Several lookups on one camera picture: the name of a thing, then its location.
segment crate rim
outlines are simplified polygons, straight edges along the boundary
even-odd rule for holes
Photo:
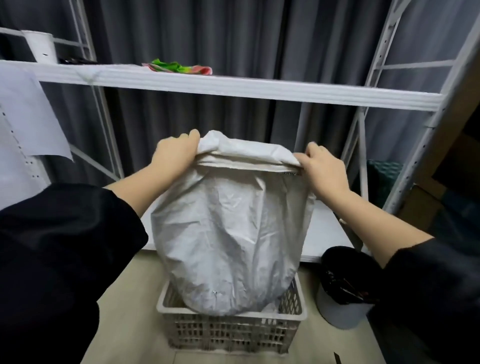
[[[300,315],[289,315],[289,314],[278,314],[278,313],[269,313],[269,312],[244,312],[238,315],[230,315],[224,317],[252,317],[252,318],[265,318],[265,319],[276,319],[276,320],[293,320],[293,321],[304,321],[308,317],[307,306],[305,305],[305,298],[303,297],[303,290],[300,285],[300,279],[298,273],[295,273],[295,285],[297,286],[297,291],[299,295],[300,305],[302,312]],[[156,310],[161,314],[184,314],[184,315],[204,315],[199,312],[192,311],[190,308],[184,307],[165,307],[163,301],[165,295],[167,294],[168,286],[170,285],[170,280],[167,280],[163,286],[162,292],[156,304]]]

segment person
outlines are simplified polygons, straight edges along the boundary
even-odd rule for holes
[[[151,163],[105,188],[53,184],[0,212],[0,345],[4,362],[79,363],[96,301],[146,244],[139,217],[194,161],[200,135],[161,140]],[[296,153],[315,194],[384,268],[382,301],[439,357],[474,352],[480,264],[389,215],[349,188],[345,165],[309,143]]]

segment gray curtain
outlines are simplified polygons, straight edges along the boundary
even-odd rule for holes
[[[217,75],[345,85],[365,83],[389,6],[387,0],[85,0],[100,62],[140,64],[160,58],[208,65]],[[479,7],[477,0],[412,0],[386,63],[455,58]],[[67,0],[0,0],[0,26],[76,40]],[[78,55],[71,47],[57,49]],[[32,60],[24,41],[11,36],[0,36],[0,54]],[[379,87],[438,92],[448,71],[384,71]],[[159,139],[191,128],[202,135],[217,129],[290,150],[315,140],[339,156],[355,112],[348,106],[239,97],[105,92],[126,174],[149,162]],[[69,141],[111,169],[89,87],[50,84],[46,93]],[[368,158],[405,161],[427,116],[371,109]],[[304,140],[296,140],[299,120]],[[83,162],[69,168],[59,163],[51,162],[59,179],[103,182]]]

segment hand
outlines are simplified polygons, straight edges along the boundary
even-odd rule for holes
[[[325,203],[350,192],[345,164],[335,158],[324,146],[315,142],[307,145],[304,153],[294,153],[307,174],[315,194]]]
[[[148,167],[158,174],[163,183],[172,184],[192,164],[199,141],[200,133],[196,129],[190,131],[189,135],[160,140]]]

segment paper cup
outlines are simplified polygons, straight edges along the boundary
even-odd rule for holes
[[[22,30],[22,33],[38,63],[58,63],[52,34],[32,30]]]

